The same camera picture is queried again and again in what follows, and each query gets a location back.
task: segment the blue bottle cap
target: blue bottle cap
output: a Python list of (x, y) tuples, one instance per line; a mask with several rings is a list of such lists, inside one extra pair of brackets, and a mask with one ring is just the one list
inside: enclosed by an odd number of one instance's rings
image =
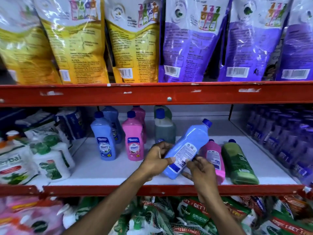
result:
[(165, 110), (160, 108), (156, 110), (156, 118), (157, 119), (164, 119), (165, 118)]
[(127, 118), (135, 118), (135, 117), (136, 117), (135, 111), (131, 110), (127, 112)]
[(95, 112), (95, 118), (96, 119), (103, 118), (103, 117), (104, 117), (104, 115), (103, 115), (102, 111), (96, 111)]
[(202, 123), (204, 123), (206, 126), (208, 126), (209, 128), (212, 126), (212, 122), (207, 120), (207, 119), (204, 119), (202, 120)]

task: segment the barcode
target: barcode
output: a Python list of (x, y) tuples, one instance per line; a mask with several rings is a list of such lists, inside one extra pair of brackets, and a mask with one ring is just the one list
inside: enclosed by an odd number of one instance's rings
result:
[(242, 77), (247, 78), (250, 68), (227, 68), (226, 77)]
[(180, 67), (172, 67), (164, 65), (165, 74), (172, 77), (179, 77)]
[(69, 78), (68, 70), (60, 70), (60, 74), (63, 81), (71, 81), (71, 79)]
[(17, 82), (18, 78), (16, 76), (16, 71), (15, 70), (10, 70), (10, 69), (8, 69), (8, 71), (9, 71), (9, 74), (11, 75), (11, 77), (13, 78), (13, 80)]
[(284, 69), (283, 75), (281, 78), (283, 79), (307, 79), (309, 75), (310, 69)]
[(120, 75), (125, 79), (133, 79), (133, 70), (131, 68), (119, 68)]

